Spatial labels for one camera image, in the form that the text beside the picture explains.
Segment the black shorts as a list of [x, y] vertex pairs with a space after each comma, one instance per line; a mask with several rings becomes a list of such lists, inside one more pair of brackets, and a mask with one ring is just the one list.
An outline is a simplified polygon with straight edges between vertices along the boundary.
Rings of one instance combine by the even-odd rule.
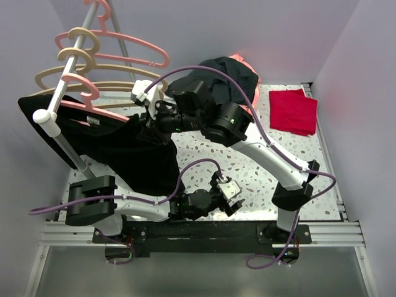
[[150, 196], [168, 196], [175, 189], [179, 166], [177, 148], [171, 140], [155, 145], [138, 140], [141, 131], [137, 114], [124, 123], [74, 108], [60, 106], [56, 123], [78, 155], [108, 165], [135, 192]]

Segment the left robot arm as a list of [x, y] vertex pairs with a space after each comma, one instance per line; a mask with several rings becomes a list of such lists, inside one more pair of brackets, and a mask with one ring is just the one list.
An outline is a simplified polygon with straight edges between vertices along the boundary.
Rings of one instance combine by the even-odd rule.
[[237, 197], [241, 188], [235, 180], [221, 180], [213, 174], [211, 189], [198, 189], [183, 193], [161, 203], [159, 198], [121, 196], [116, 198], [114, 176], [101, 176], [73, 183], [69, 187], [65, 223], [69, 226], [94, 226], [115, 243], [123, 242], [128, 236], [126, 220], [140, 217], [149, 222], [197, 220], [208, 217], [214, 210], [232, 216], [243, 206]]

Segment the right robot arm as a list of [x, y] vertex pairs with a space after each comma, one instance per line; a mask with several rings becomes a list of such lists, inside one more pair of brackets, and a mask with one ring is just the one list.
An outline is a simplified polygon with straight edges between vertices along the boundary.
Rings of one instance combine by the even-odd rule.
[[149, 80], [141, 81], [132, 94], [145, 107], [147, 132], [156, 140], [171, 133], [200, 131], [207, 140], [242, 153], [274, 176], [278, 181], [272, 197], [278, 209], [276, 237], [283, 243], [297, 237], [298, 212], [311, 200], [310, 182], [317, 175], [318, 163], [304, 161], [274, 141], [256, 113], [234, 102], [216, 103], [201, 80], [183, 77], [172, 104], [160, 98], [157, 86]]

